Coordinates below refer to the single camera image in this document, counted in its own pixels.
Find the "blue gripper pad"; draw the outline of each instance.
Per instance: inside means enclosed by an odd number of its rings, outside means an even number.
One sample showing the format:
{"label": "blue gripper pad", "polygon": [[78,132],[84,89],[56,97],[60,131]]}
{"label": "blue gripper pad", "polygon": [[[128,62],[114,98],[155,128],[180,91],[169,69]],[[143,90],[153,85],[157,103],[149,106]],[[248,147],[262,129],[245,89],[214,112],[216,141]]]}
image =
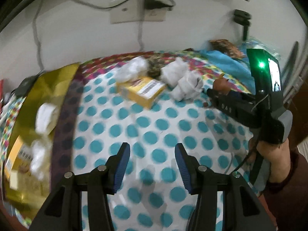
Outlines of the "blue gripper pad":
{"label": "blue gripper pad", "polygon": [[121,187],[130,154],[131,148],[128,143],[124,142],[119,152],[109,157],[106,162],[106,166],[108,167],[108,186],[114,194]]}
{"label": "blue gripper pad", "polygon": [[182,143],[175,146],[174,153],[184,187],[189,194],[198,194],[201,190],[202,182],[198,180],[197,169],[199,163],[197,159],[187,154]]}

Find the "green led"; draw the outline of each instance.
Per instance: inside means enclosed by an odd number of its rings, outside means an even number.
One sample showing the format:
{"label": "green led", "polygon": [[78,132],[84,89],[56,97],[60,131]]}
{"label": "green led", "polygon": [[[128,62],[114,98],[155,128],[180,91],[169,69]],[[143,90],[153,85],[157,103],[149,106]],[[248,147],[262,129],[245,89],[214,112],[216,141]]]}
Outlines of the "green led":
{"label": "green led", "polygon": [[260,63],[259,63],[259,67],[260,67],[260,68],[264,68],[264,66],[265,66],[264,62],[260,62]]}

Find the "white screen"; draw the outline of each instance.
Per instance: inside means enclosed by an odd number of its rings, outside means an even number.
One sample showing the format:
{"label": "white screen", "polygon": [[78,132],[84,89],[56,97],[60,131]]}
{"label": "white screen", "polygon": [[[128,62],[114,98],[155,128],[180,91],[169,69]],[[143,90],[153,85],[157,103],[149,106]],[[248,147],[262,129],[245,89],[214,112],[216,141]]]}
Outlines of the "white screen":
{"label": "white screen", "polygon": [[268,60],[269,60],[270,76],[272,78],[272,90],[273,92],[277,92],[281,90],[278,64],[271,59]]}

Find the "yellow box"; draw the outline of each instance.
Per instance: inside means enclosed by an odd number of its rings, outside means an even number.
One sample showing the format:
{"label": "yellow box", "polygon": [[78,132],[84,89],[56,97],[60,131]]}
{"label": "yellow box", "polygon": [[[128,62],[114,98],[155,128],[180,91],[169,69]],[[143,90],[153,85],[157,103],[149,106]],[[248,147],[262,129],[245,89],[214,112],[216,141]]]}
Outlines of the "yellow box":
{"label": "yellow box", "polygon": [[12,170],[20,171],[21,173],[30,173],[30,163],[33,160],[30,148],[24,144],[19,136],[7,158],[7,162],[4,167],[4,174],[7,179],[10,178]]}
{"label": "yellow box", "polygon": [[150,109],[166,85],[151,77],[140,77],[133,82],[116,83],[117,92],[129,100]]}

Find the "power socket plate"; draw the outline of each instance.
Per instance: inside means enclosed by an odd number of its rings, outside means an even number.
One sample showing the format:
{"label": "power socket plate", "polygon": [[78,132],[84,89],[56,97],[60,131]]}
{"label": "power socket plate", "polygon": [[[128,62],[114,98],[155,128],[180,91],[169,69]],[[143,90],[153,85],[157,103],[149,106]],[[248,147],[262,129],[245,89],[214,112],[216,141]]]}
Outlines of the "power socket plate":
{"label": "power socket plate", "polygon": [[[110,2],[109,6],[114,6],[121,3],[123,0]],[[141,12],[143,9],[143,0],[129,0],[126,3],[110,9],[110,23],[134,22],[141,20]],[[165,21],[166,8],[146,10],[144,21]]]}

